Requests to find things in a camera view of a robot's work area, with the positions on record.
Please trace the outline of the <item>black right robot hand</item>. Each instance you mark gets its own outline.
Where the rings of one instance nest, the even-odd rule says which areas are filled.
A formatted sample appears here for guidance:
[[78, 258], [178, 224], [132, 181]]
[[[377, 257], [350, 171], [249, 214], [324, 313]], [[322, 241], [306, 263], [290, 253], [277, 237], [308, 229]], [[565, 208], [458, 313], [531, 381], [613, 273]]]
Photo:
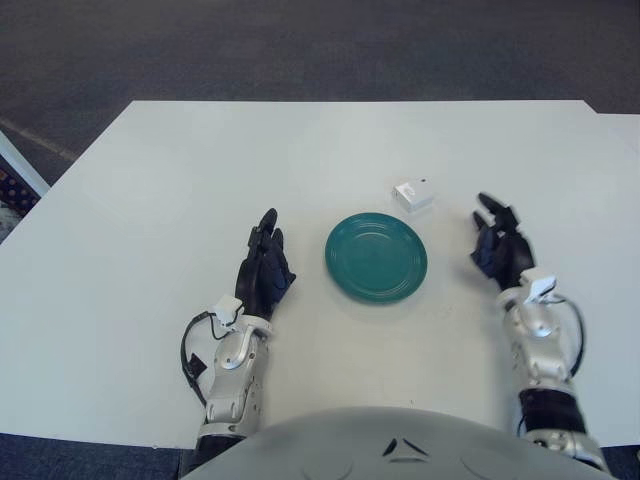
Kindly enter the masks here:
[[516, 288], [521, 274], [536, 266], [529, 242], [519, 230], [520, 221], [511, 206], [491, 195], [481, 192], [477, 198], [493, 222], [488, 223], [479, 211], [473, 212], [478, 236], [470, 258], [501, 291]]

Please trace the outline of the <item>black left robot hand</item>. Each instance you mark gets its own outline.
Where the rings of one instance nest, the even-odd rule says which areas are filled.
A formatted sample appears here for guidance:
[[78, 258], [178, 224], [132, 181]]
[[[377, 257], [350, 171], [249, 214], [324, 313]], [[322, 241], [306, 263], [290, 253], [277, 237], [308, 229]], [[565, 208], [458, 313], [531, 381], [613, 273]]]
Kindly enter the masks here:
[[252, 228], [248, 254], [240, 265], [235, 287], [244, 314], [267, 321], [296, 279], [284, 253], [284, 235], [276, 227], [277, 218], [277, 211], [271, 208]]

